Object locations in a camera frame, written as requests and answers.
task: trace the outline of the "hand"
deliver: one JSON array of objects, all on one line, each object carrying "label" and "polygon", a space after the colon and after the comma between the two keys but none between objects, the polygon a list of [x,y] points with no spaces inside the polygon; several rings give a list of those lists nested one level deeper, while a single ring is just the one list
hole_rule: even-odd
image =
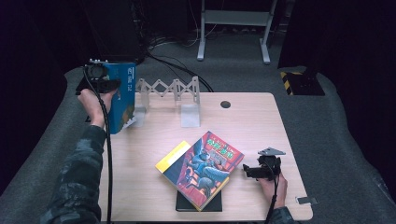
[{"label": "hand", "polygon": [[[264,191],[265,200],[268,203],[271,203],[275,193],[274,180],[269,181],[264,178],[258,178],[257,180],[259,180],[260,184],[262,185],[262,190]],[[277,197],[276,197],[276,203],[274,209],[285,206],[287,190],[288,190],[288,181],[285,179],[282,173],[280,173],[279,182],[277,185],[277,192],[276,192]]]},{"label": "hand", "polygon": [[[111,99],[114,95],[116,90],[108,92],[108,93],[101,93],[100,96],[106,106],[106,111],[110,111],[111,108]],[[98,127],[104,128],[105,127],[105,116],[102,111],[102,107],[100,106],[99,100],[96,97],[93,91],[84,89],[81,91],[81,94],[78,96],[79,101],[85,108],[88,116],[91,118],[91,125],[96,125]]]}]

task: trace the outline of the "mounted camera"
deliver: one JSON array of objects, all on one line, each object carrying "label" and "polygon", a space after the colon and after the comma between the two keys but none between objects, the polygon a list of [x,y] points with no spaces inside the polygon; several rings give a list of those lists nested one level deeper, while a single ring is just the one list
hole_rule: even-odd
[{"label": "mounted camera", "polygon": [[83,69],[84,77],[76,87],[76,95],[80,95],[84,89],[91,89],[98,93],[107,93],[120,86],[119,79],[110,80],[108,68],[104,66],[108,61],[92,60]]},{"label": "mounted camera", "polygon": [[259,161],[260,167],[250,168],[249,166],[243,164],[244,171],[247,173],[247,177],[251,178],[266,178],[268,180],[273,180],[275,176],[280,174],[280,158],[276,155],[285,155],[286,153],[276,150],[274,148],[268,147],[262,151],[259,151],[260,157],[257,159]]}]

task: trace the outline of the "book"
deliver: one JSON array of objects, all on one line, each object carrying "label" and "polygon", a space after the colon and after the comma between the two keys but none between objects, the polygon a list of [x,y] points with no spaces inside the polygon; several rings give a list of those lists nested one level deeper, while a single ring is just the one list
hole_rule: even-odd
[{"label": "book", "polygon": [[[198,212],[180,191],[177,191],[176,210],[178,212]],[[222,212],[221,191],[205,206],[202,212]]]},{"label": "book", "polygon": [[201,212],[228,183],[244,156],[208,131],[192,146],[182,141],[155,166]]},{"label": "book", "polygon": [[110,80],[119,79],[120,86],[111,99],[108,112],[110,133],[115,134],[128,127],[134,118],[135,63],[103,63]]}]

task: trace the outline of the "gray floor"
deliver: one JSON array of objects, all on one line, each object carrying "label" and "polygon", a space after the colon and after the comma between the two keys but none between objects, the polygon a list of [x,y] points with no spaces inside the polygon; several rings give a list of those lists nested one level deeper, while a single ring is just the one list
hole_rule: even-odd
[{"label": "gray floor", "polygon": [[[174,57],[206,80],[214,91],[271,92],[288,134],[309,196],[318,199],[314,217],[305,223],[395,223],[396,206],[386,193],[381,176],[362,156],[347,129],[344,108],[334,85],[318,80],[325,96],[288,96],[277,69],[282,34],[270,48],[272,63],[264,65],[258,35],[226,35],[206,41],[205,59],[197,62],[198,43],[191,47],[164,44],[151,52]],[[168,62],[178,61],[161,57]],[[177,78],[165,65],[147,58],[137,66],[148,83]],[[184,80],[191,76],[175,72]],[[80,69],[65,74],[68,89],[57,114],[0,198],[0,223],[37,223],[50,199],[54,180],[65,156],[86,125],[86,114],[74,95]]]}]

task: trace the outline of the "blue book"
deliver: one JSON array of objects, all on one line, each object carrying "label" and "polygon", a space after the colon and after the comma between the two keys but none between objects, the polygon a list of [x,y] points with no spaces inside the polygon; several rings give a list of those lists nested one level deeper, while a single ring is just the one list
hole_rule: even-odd
[{"label": "blue book", "polygon": [[109,131],[115,134],[133,122],[136,65],[103,63],[103,66],[107,68],[110,80],[120,80],[120,86],[111,100],[111,109],[108,112]]}]

